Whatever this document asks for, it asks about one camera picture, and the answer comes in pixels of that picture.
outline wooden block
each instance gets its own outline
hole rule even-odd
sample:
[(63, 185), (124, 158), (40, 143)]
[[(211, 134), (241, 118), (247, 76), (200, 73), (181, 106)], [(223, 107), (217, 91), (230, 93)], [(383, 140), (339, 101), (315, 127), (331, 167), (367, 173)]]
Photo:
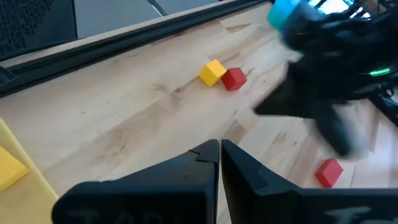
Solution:
[(315, 177), (324, 188), (332, 188), (342, 173), (343, 168), (336, 159), (327, 159), (319, 167)]
[(221, 80), (229, 91), (238, 90), (247, 82), (247, 78), (240, 68), (228, 69)]
[(200, 72), (199, 77), (208, 85), (213, 86), (226, 73), (224, 66), (217, 60), (209, 62)]
[(28, 168), (0, 146), (0, 191), (28, 173)]

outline wooden table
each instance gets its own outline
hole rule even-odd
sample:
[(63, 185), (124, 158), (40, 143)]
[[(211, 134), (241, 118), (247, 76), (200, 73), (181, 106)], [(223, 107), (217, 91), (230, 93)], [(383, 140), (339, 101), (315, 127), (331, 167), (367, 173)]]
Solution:
[[(267, 22), (271, 6), (214, 20), (2, 98), (0, 116), (58, 194), (86, 180), (122, 177), (211, 138), (232, 140), (302, 187), (319, 187), (313, 174), (331, 154), (309, 121), (261, 118), (250, 109), (284, 76), (287, 59), (296, 57)], [(243, 69), (248, 82), (242, 89), (209, 88), (198, 78), (215, 58)], [(358, 162), (340, 161), (345, 171), (336, 187), (397, 187), (395, 127), (368, 101), (345, 110), (370, 153)], [(219, 190), (218, 221), (228, 223)]]

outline yellow object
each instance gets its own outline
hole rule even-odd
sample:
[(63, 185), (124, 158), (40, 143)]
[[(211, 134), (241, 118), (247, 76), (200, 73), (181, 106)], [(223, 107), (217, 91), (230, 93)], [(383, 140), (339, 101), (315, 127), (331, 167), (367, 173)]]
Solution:
[(199, 77), (208, 85), (213, 86), (226, 73), (224, 66), (217, 60), (209, 62), (200, 72)]
[(58, 196), (2, 119), (0, 145), (30, 170), (0, 192), (0, 223), (51, 224), (51, 211)]
[(28, 173), (28, 169), (0, 146), (0, 191)]

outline black frame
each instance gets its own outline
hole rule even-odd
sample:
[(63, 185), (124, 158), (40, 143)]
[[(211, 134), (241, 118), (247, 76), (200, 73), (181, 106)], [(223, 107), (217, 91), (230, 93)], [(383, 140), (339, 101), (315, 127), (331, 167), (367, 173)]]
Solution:
[(14, 75), (9, 79), (0, 73), (0, 97), (98, 63), (107, 58), (178, 34), (218, 17), (240, 11), (268, 0), (236, 0), (174, 19), (98, 40), (59, 53), (5, 68)]

